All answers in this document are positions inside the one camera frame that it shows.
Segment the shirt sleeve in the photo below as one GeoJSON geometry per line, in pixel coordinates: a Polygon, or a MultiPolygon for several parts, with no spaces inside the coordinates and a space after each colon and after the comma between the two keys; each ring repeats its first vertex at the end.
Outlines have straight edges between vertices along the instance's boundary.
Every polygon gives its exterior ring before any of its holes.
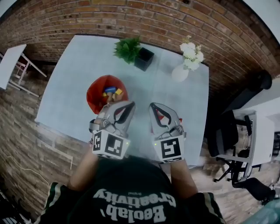
{"type": "Polygon", "coordinates": [[[196,223],[226,223],[213,193],[197,193],[186,199],[185,205],[196,223]]]}
{"type": "Polygon", "coordinates": [[[66,224],[68,214],[81,195],[63,184],[52,183],[45,208],[34,224],[66,224]]]}

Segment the black t-shirt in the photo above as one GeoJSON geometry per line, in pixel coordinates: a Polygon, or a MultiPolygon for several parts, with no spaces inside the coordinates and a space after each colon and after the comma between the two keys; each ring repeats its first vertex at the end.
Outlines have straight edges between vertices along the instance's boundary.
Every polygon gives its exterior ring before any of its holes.
{"type": "Polygon", "coordinates": [[[158,167],[142,159],[102,159],[92,187],[53,183],[37,223],[225,223],[211,193],[180,200],[158,167]]]}

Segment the white flowers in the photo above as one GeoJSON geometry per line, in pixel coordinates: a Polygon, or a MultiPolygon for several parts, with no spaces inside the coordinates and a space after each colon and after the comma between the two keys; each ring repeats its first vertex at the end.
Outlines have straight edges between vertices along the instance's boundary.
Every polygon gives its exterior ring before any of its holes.
{"type": "Polygon", "coordinates": [[[186,69],[195,70],[199,67],[199,63],[203,61],[203,53],[200,51],[201,46],[196,46],[194,43],[189,42],[191,36],[187,36],[185,43],[180,45],[181,51],[183,51],[183,56],[185,58],[184,65],[186,69]]]}

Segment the person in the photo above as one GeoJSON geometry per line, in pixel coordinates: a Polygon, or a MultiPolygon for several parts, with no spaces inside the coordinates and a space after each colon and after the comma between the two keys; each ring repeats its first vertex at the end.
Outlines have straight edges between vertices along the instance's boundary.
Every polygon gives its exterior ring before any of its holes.
{"type": "Polygon", "coordinates": [[[185,160],[170,163],[171,181],[141,158],[85,153],[68,184],[52,183],[35,224],[225,223],[212,193],[200,193],[185,160]]]}

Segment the white desk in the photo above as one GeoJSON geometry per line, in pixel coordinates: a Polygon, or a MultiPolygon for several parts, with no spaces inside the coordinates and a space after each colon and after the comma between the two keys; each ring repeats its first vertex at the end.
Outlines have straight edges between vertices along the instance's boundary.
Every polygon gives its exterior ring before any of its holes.
{"type": "Polygon", "coordinates": [[[125,85],[136,110],[128,134],[128,153],[158,160],[151,145],[151,102],[167,105],[182,118],[185,158],[197,165],[203,141],[208,104],[209,69],[200,65],[188,78],[174,82],[172,70],[183,62],[181,55],[142,45],[155,53],[146,72],[113,56],[118,39],[76,35],[56,65],[42,97],[36,121],[84,142],[91,139],[89,122],[96,118],[86,101],[90,85],[100,76],[113,75],[125,85]]]}
{"type": "Polygon", "coordinates": [[[23,53],[26,48],[26,44],[19,45],[16,47],[9,48],[5,55],[2,56],[2,60],[0,62],[0,88],[6,89],[7,85],[10,85],[18,90],[24,90],[36,97],[39,97],[37,94],[29,91],[28,89],[21,86],[21,81],[26,74],[26,70],[29,65],[32,65],[38,72],[40,72],[43,76],[47,77],[35,64],[33,64],[23,53]],[[18,62],[20,56],[22,56],[25,60],[27,60],[27,64],[22,64],[18,62]],[[18,83],[10,80],[12,73],[14,71],[15,66],[18,68],[16,77],[19,79],[18,83]]]}
{"type": "Polygon", "coordinates": [[[248,163],[245,175],[247,175],[251,166],[271,161],[274,141],[274,123],[270,119],[258,113],[249,115],[249,118],[252,121],[252,141],[248,158],[230,155],[217,156],[248,163]]]}

